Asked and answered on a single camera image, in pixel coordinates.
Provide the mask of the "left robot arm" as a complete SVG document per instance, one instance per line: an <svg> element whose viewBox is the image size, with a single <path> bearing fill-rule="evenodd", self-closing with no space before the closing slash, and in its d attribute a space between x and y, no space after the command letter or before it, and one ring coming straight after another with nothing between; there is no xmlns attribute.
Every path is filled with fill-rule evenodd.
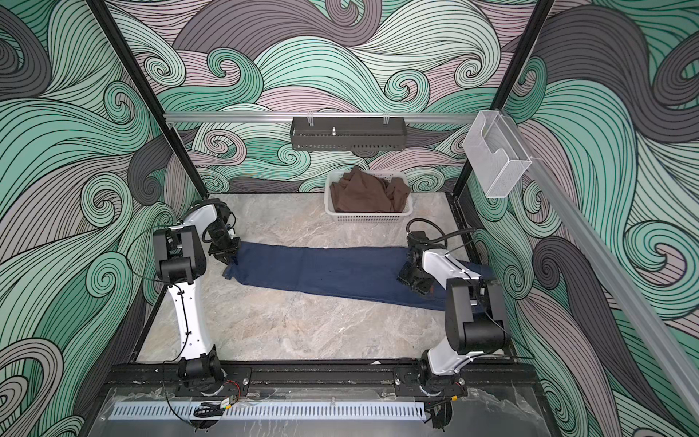
<svg viewBox="0 0 699 437"><path fill-rule="evenodd" d="M192 207L180 224L152 234L157 280L166 287L178 320L178 378L203 396L219 393L226 380L202 296L209 256L225 265L237 260L240 237L229 223L231 217L224 201L208 198Z"/></svg>

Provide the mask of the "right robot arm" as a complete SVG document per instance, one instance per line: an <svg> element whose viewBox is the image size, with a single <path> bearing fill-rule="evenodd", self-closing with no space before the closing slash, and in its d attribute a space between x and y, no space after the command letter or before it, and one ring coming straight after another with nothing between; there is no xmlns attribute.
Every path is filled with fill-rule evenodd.
<svg viewBox="0 0 699 437"><path fill-rule="evenodd" d="M482 265L454 258L449 249L449 239L469 232L446 233L427 218L406 225L409 254L399 282L423 297L438 286L445 291L445 337L420 359L419 381L425 391L436 391L443 378L457 378L466 365L493 357L510 342L502 293L494 298L489 294L493 275Z"/></svg>

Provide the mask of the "blue denim trousers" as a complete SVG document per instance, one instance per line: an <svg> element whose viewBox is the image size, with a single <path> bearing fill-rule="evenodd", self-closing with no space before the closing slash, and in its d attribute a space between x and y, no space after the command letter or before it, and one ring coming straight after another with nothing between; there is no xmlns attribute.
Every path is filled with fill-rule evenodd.
<svg viewBox="0 0 699 437"><path fill-rule="evenodd" d="M404 247L302 248L244 242L223 277L242 285L444 311L439 284L421 295L399 281Z"/></svg>

